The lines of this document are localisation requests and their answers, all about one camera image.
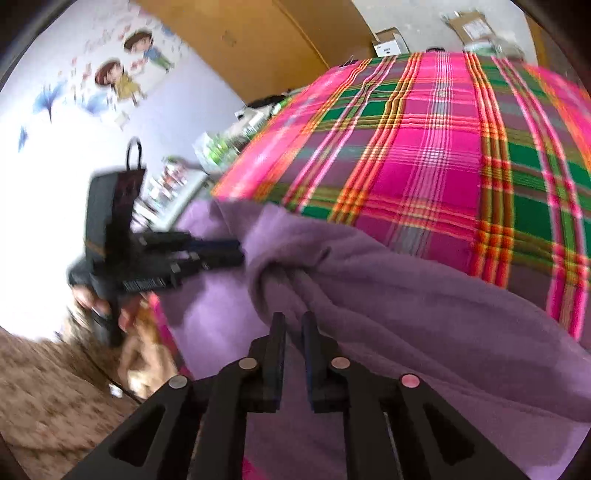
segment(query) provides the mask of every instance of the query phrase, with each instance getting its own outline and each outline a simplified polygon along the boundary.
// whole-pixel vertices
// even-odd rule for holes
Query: wooden wardrobe
[[[351,56],[375,56],[350,0],[139,0],[244,100],[313,82]]]

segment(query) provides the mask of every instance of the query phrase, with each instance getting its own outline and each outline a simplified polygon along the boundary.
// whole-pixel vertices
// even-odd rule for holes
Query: cartoon boy
[[[150,30],[138,30],[133,33],[125,43],[123,48],[130,53],[143,53],[144,58],[155,63],[159,67],[166,70],[166,73],[174,67],[174,63],[169,61],[162,52],[154,47],[154,38]]]

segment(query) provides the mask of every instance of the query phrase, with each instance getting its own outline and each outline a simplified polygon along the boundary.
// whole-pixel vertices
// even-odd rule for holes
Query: purple fleece fabric
[[[245,356],[273,312],[287,316],[281,410],[249,417],[246,456],[267,480],[346,477],[341,417],[311,412],[293,343],[307,310],[372,371],[421,375],[533,480],[558,478],[587,435],[591,355],[529,302],[274,205],[196,202],[180,229],[238,237],[246,253],[243,268],[162,297],[196,378]]]

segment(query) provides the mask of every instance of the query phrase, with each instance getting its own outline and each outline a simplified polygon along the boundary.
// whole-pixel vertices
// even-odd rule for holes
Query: metal bolt head
[[[169,386],[175,390],[185,387],[187,383],[189,383],[189,381],[184,375],[176,375],[175,377],[172,377],[170,380],[168,380]]]
[[[413,374],[403,375],[400,381],[406,388],[417,388],[421,384],[421,379]]]
[[[253,357],[246,356],[238,362],[238,365],[240,365],[240,368],[243,370],[252,370],[253,368],[256,368],[258,362]]]
[[[344,356],[337,356],[333,358],[330,364],[339,370],[344,370],[351,366],[351,362],[349,361],[349,359],[345,358]]]

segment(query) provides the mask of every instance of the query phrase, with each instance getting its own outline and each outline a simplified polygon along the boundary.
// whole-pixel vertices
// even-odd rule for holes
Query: pink plaid blanket
[[[318,78],[216,186],[354,225],[533,302],[591,346],[591,102],[543,69],[473,54]]]

